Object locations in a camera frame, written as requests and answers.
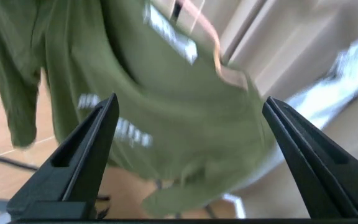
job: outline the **wooden floor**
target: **wooden floor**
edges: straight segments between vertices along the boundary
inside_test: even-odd
[[[43,82],[40,87],[37,107],[37,128],[37,140],[29,150],[13,149],[0,100],[1,156],[40,166],[55,150],[57,143],[52,131],[51,108]],[[0,198],[11,198],[31,175],[30,172],[0,164]],[[101,192],[112,197],[108,217],[148,218],[140,207],[140,203],[154,190],[155,186],[152,182],[144,182],[124,170],[108,169],[101,185]],[[234,217],[234,209],[230,203],[218,201],[213,203],[212,206],[219,218]],[[195,210],[184,213],[183,218],[208,218],[208,216],[204,210]]]

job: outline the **green shirt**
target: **green shirt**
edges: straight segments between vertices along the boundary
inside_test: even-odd
[[[211,50],[150,9],[146,0],[0,0],[0,94],[12,144],[27,147],[40,68],[58,142],[115,92],[109,164],[176,180],[143,201],[163,217],[241,184],[273,150],[273,136],[252,82],[248,91],[225,84]]]

